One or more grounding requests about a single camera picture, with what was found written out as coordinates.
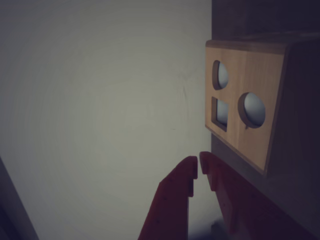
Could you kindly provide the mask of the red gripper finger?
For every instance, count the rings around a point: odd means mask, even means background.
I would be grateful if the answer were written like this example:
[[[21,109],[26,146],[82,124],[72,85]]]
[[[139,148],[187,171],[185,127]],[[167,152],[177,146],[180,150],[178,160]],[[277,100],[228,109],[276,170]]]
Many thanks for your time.
[[[198,159],[183,159],[158,185],[139,240],[186,240],[189,198],[194,196]]]
[[[235,240],[314,240],[316,237],[214,154],[199,154],[216,193],[224,224]]]

